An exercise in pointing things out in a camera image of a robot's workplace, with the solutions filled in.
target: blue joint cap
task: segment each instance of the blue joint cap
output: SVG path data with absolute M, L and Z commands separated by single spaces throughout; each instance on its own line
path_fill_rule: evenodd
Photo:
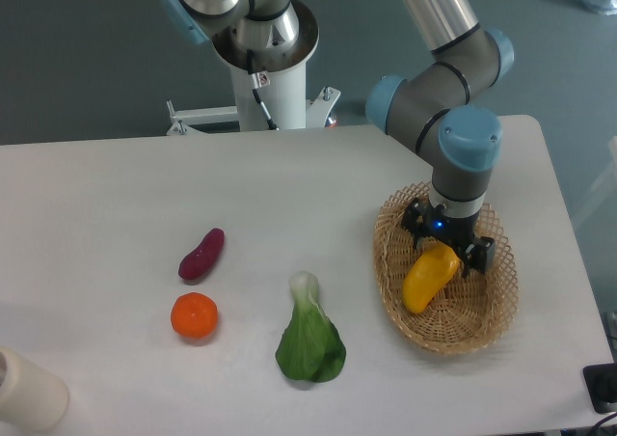
M 167 16 L 178 32 L 193 45 L 202 45 L 209 41 L 200 25 L 195 22 L 193 17 L 184 9 L 179 0 L 160 0 Z
M 501 31 L 495 28 L 485 29 L 487 34 L 493 38 L 499 50 L 499 77 L 501 79 L 514 65 L 514 47 L 510 39 Z
M 404 81 L 400 76 L 386 76 L 379 81 L 366 100 L 366 117 L 377 127 L 386 132 L 389 107 L 398 90 L 398 86 Z
M 499 159 L 501 122 L 484 108 L 454 108 L 443 116 L 439 143 L 445 157 L 455 166 L 471 173 L 488 171 Z

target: gray floor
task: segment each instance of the gray floor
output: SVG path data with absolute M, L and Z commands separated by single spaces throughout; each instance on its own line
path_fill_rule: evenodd
M 302 1 L 320 25 L 308 96 L 341 89 L 341 123 L 366 122 L 380 75 L 413 77 L 431 62 L 400 0 Z M 617 135 L 617 16 L 576 0 L 470 2 L 517 51 L 476 103 L 538 119 L 575 212 Z M 176 109 L 233 103 L 211 47 L 185 43 L 158 0 L 0 0 L 0 144 L 164 135 L 167 99 Z M 617 194 L 577 233 L 601 312 L 617 310 L 616 230 Z

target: yellow bell pepper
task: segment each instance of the yellow bell pepper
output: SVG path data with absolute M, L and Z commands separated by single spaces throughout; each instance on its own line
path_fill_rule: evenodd
M 460 260 L 449 246 L 438 242 L 420 256 L 403 281 L 403 305 L 422 313 L 459 268 Z

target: orange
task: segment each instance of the orange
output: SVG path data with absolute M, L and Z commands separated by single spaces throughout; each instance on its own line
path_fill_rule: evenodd
M 206 337 L 216 328 L 218 320 L 216 304 L 201 293 L 180 296 L 172 308 L 172 327 L 182 337 Z

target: white cylindrical object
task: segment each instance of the white cylindrical object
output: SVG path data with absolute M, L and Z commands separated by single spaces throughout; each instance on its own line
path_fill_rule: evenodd
M 304 60 L 293 67 L 268 72 L 270 84 L 258 89 L 259 97 L 280 130 L 307 127 L 307 60 L 316 47 L 317 45 Z M 268 124 L 263 111 L 253 95 L 253 77 L 245 69 L 222 60 L 231 71 L 240 130 L 267 130 Z
M 67 385 L 53 373 L 0 346 L 0 421 L 26 431 L 51 429 L 68 406 Z

